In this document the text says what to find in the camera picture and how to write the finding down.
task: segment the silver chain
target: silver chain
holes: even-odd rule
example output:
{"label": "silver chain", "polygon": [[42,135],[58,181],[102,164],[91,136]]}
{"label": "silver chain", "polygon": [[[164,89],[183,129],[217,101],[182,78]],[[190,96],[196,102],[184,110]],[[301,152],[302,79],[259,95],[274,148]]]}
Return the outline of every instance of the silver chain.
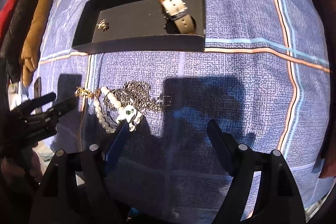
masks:
{"label": "silver chain", "polygon": [[[134,101],[134,106],[138,111],[149,110],[156,113],[164,111],[166,106],[163,100],[163,95],[157,99],[151,98],[150,96],[151,86],[145,81],[132,80],[126,82],[121,90],[117,89],[114,91],[115,97],[121,102],[123,107],[131,104],[130,97]],[[104,104],[110,108],[114,109],[113,105],[105,97]]]}

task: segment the red cloth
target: red cloth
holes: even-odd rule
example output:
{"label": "red cloth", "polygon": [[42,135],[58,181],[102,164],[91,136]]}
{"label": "red cloth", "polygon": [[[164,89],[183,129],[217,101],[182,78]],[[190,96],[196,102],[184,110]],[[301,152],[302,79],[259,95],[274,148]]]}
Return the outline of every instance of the red cloth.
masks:
{"label": "red cloth", "polygon": [[7,0],[0,11],[0,47],[11,22],[18,0]]}

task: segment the black cloth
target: black cloth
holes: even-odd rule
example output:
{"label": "black cloth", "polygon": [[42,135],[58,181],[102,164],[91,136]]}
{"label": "black cloth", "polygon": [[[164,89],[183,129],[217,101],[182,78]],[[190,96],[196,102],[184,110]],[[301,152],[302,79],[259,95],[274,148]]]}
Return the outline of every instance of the black cloth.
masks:
{"label": "black cloth", "polygon": [[7,60],[7,70],[12,83],[20,81],[19,59],[33,15],[39,0],[19,0],[17,2],[8,31],[0,50],[0,58]]}

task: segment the white bead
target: white bead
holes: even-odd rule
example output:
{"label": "white bead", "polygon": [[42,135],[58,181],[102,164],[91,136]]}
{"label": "white bead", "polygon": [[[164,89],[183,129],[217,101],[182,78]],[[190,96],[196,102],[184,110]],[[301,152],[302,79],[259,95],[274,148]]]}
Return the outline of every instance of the white bead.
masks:
{"label": "white bead", "polygon": [[114,107],[116,109],[119,109],[119,107],[121,107],[121,102],[120,101],[116,101],[113,105],[114,105]]}
{"label": "white bead", "polygon": [[113,96],[113,97],[110,99],[110,102],[111,102],[111,104],[114,104],[115,102],[117,102],[117,98]]}
{"label": "white bead", "polygon": [[123,106],[119,107],[119,108],[118,108],[118,112],[119,112],[119,114],[121,114],[121,112],[123,112],[124,109],[125,109],[125,108],[124,108]]}
{"label": "white bead", "polygon": [[94,101],[93,101],[93,105],[94,105],[95,107],[98,107],[98,106],[100,106],[100,103],[99,103],[98,100],[94,100]]}
{"label": "white bead", "polygon": [[112,128],[111,127],[107,127],[105,130],[106,130],[107,134],[111,134],[112,133]]}
{"label": "white bead", "polygon": [[108,95],[107,95],[107,99],[111,100],[112,98],[115,98],[114,94],[112,92],[110,92]]}
{"label": "white bead", "polygon": [[109,93],[109,92],[110,92],[110,90],[106,88],[106,89],[105,89],[105,90],[103,90],[102,92],[103,92],[103,94],[104,94],[104,95],[106,95],[107,93]]}

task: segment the jewelry pile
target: jewelry pile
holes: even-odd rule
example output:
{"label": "jewelry pile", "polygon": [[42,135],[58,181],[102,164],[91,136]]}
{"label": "jewelry pile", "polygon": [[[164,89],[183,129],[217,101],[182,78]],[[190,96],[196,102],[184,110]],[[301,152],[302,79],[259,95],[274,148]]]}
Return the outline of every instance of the jewelry pile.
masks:
{"label": "jewelry pile", "polygon": [[[130,131],[134,131],[143,118],[141,111],[161,112],[171,105],[171,97],[161,94],[157,99],[150,97],[150,85],[145,81],[126,82],[122,89],[109,90],[103,86],[93,93],[84,88],[77,88],[75,96],[93,99],[95,112],[99,123],[106,133],[114,133],[122,120],[127,120]],[[118,111],[119,116],[114,121],[110,115],[112,110]]]}

